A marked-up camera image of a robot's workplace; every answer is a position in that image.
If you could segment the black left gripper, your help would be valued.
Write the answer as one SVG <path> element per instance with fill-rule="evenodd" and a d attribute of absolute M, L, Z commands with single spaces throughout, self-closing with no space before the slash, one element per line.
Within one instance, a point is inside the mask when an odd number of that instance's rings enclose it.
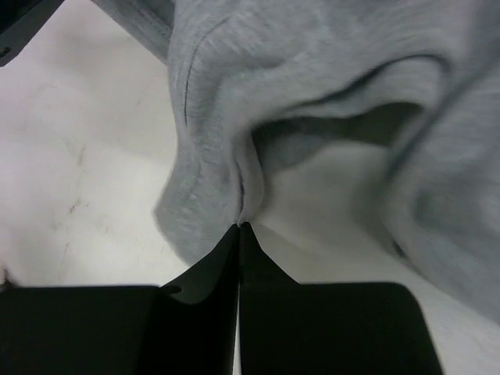
<path fill-rule="evenodd" d="M 1 67 L 20 54 L 62 3 L 63 0 L 1 0 Z"/>

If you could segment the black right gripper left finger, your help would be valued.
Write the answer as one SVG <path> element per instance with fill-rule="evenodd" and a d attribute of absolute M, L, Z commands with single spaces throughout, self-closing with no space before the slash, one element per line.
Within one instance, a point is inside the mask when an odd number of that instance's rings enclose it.
<path fill-rule="evenodd" d="M 230 374 L 239 229 L 163 286 L 19 287 L 1 294 L 4 374 Z"/>

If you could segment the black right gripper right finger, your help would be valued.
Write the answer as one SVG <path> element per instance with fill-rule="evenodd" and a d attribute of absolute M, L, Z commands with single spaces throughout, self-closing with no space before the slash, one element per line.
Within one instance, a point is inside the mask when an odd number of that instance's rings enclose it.
<path fill-rule="evenodd" d="M 300 284 L 240 229 L 244 374 L 442 373 L 420 305 L 393 282 Z"/>

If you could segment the grey tank top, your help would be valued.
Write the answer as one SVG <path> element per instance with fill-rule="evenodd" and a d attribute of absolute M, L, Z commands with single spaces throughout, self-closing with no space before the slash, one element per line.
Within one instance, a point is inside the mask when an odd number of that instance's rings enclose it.
<path fill-rule="evenodd" d="M 382 218 L 433 284 L 499 318 L 496 1 L 100 1 L 166 64 L 177 155 L 155 215 L 196 263 L 271 174 L 390 148 Z"/>

